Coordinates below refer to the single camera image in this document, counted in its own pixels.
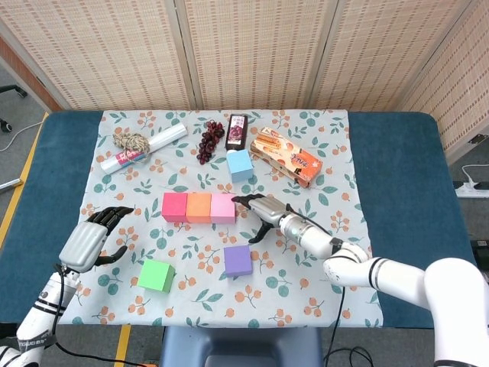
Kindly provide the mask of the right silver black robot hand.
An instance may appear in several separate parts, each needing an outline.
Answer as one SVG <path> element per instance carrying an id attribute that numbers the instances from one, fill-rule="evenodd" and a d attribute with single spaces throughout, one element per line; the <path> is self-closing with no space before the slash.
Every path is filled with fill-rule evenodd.
<path id="1" fill-rule="evenodd" d="M 261 221 L 261 227 L 254 238 L 249 239 L 249 244 L 260 242 L 271 229 L 280 228 L 285 218 L 298 217 L 291 209 L 290 205 L 284 204 L 274 197 L 268 197 L 263 194 L 248 194 L 245 196 L 234 196 L 232 202 L 241 204 L 246 207 Z"/>

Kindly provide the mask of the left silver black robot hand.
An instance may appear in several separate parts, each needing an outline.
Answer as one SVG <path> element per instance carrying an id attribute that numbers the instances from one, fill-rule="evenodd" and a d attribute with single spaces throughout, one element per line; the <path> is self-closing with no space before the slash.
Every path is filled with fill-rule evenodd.
<path id="1" fill-rule="evenodd" d="M 128 250 L 126 245 L 112 255 L 102 255 L 102 248 L 122 218 L 133 211 L 126 206 L 110 206 L 79 222 L 60 252 L 61 265 L 71 271 L 85 273 L 94 266 L 118 261 Z"/>

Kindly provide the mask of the pink block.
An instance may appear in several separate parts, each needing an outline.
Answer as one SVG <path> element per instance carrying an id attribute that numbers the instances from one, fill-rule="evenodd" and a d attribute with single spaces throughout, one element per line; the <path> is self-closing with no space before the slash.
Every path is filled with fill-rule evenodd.
<path id="1" fill-rule="evenodd" d="M 210 218 L 213 224 L 235 223 L 234 196 L 228 193 L 213 193 L 211 196 Z"/>

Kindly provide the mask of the light blue block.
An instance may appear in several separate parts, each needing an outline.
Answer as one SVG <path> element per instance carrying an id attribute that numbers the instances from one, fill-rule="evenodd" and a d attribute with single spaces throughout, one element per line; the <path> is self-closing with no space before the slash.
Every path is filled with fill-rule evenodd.
<path id="1" fill-rule="evenodd" d="M 232 183 L 236 184 L 253 177 L 254 167 L 248 150 L 230 150 L 226 154 L 226 161 Z"/>

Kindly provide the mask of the purple block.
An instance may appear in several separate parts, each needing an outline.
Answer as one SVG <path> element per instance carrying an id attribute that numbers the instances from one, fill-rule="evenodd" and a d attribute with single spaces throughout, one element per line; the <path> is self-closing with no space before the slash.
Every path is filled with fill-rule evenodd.
<path id="1" fill-rule="evenodd" d="M 224 248 L 225 276 L 234 278 L 253 272 L 251 251 L 248 245 Z"/>

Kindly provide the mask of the orange block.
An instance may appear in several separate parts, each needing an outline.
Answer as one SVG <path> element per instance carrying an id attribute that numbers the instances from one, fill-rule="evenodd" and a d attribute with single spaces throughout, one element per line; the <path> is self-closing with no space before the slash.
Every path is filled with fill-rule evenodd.
<path id="1" fill-rule="evenodd" d="M 187 222 L 210 223 L 211 201 L 211 193 L 188 193 L 186 201 Z"/>

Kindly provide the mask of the green block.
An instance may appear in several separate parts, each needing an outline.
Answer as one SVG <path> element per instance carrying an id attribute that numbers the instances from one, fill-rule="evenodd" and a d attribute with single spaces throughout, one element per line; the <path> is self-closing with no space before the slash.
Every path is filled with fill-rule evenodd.
<path id="1" fill-rule="evenodd" d="M 175 273 L 175 267 L 171 264 L 148 259 L 142 265 L 138 286 L 168 294 Z"/>

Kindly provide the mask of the magenta block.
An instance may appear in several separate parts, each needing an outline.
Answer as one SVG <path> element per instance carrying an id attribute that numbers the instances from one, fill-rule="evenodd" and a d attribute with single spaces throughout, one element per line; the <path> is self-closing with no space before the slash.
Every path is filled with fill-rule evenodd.
<path id="1" fill-rule="evenodd" d="M 166 222 L 186 222 L 186 193 L 166 192 L 163 195 L 161 215 Z"/>

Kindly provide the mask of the orange biscuit box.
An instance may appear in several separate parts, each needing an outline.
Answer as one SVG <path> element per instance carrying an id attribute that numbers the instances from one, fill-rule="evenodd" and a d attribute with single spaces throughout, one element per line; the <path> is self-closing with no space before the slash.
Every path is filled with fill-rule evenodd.
<path id="1" fill-rule="evenodd" d="M 322 170 L 322 161 L 272 128 L 262 128 L 251 151 L 301 187 L 308 188 Z"/>

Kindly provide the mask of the dark red grape bunch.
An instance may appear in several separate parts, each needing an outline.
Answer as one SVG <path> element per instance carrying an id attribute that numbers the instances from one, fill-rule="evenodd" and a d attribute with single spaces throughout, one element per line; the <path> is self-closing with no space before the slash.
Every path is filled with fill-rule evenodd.
<path id="1" fill-rule="evenodd" d="M 210 120 L 206 124 L 206 131 L 202 133 L 201 141 L 198 145 L 196 159 L 201 165 L 209 162 L 216 146 L 224 135 L 224 128 L 221 122 Z"/>

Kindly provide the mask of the floral fruit print tablecloth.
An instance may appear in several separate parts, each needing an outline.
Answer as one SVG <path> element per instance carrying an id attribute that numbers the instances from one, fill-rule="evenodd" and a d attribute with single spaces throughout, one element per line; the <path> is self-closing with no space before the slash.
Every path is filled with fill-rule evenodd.
<path id="1" fill-rule="evenodd" d="M 81 275 L 63 323 L 250 328 L 382 324 L 374 290 L 343 290 L 330 284 L 322 261 L 276 230 L 251 246 L 252 274 L 227 278 L 224 248 L 247 244 L 261 224 L 243 206 L 237 207 L 233 224 L 168 223 L 162 217 L 166 192 L 260 193 L 290 204 L 334 237 L 370 249 L 347 112 L 250 110 L 247 115 L 249 141 L 270 127 L 322 161 L 322 170 L 308 188 L 259 158 L 253 160 L 251 179 L 232 183 L 223 144 L 201 165 L 196 155 L 202 133 L 210 120 L 226 123 L 229 112 L 225 110 L 103 113 L 79 217 L 87 219 L 108 206 L 132 207 L 132 214 L 118 224 L 103 249 L 107 255 L 123 245 L 128 250 L 116 263 Z M 179 123 L 187 135 L 141 163 L 113 174 L 101 169 L 103 161 L 121 151 L 113 134 L 139 133 L 149 138 Z M 168 294 L 138 286 L 148 259 L 175 267 Z"/>

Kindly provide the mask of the beige twine bundle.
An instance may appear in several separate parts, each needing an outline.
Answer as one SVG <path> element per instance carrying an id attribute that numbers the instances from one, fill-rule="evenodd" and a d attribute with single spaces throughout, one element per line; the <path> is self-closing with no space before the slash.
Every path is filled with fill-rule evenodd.
<path id="1" fill-rule="evenodd" d="M 122 149 L 122 153 L 130 162 L 145 159 L 150 154 L 148 138 L 139 133 L 118 133 L 112 137 L 114 145 Z"/>

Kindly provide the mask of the clear plastic wrap roll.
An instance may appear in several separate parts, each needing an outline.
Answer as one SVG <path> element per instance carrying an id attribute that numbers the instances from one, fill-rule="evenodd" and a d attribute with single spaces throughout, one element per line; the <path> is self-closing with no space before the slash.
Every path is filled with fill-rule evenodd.
<path id="1" fill-rule="evenodd" d="M 186 127 L 182 123 L 179 123 L 177 125 L 171 126 L 170 128 L 167 128 L 166 130 L 163 130 L 162 132 L 157 133 L 152 137 L 149 137 L 148 140 L 150 143 L 150 154 L 146 158 L 149 158 L 149 156 L 155 151 L 158 151 L 168 144 L 178 140 L 179 138 L 186 136 L 187 133 L 188 131 L 186 130 Z M 135 162 L 130 162 L 122 153 L 121 149 L 119 153 L 103 161 L 100 165 L 101 169 L 106 174 L 113 174 L 114 172 L 119 171 L 120 169 L 127 167 L 133 163 L 141 163 L 143 160 L 144 159 L 140 159 Z"/>

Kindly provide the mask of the woven bamboo folding screen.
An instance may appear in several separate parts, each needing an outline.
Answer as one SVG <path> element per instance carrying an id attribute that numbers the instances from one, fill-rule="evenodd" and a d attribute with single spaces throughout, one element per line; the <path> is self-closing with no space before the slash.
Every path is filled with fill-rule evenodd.
<path id="1" fill-rule="evenodd" d="M 0 61 L 50 111 L 414 111 L 489 135 L 489 0 L 0 0 Z"/>

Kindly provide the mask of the black office chair base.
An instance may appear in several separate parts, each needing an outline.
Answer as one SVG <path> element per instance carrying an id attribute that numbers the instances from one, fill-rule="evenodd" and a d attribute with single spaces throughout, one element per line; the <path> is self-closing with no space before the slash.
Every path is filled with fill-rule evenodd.
<path id="1" fill-rule="evenodd" d="M 0 94 L 10 92 L 12 90 L 14 90 L 21 98 L 25 98 L 28 95 L 24 89 L 15 84 L 0 86 Z M 4 119 L 0 118 L 0 130 L 4 133 L 9 133 L 12 131 L 12 126 Z"/>

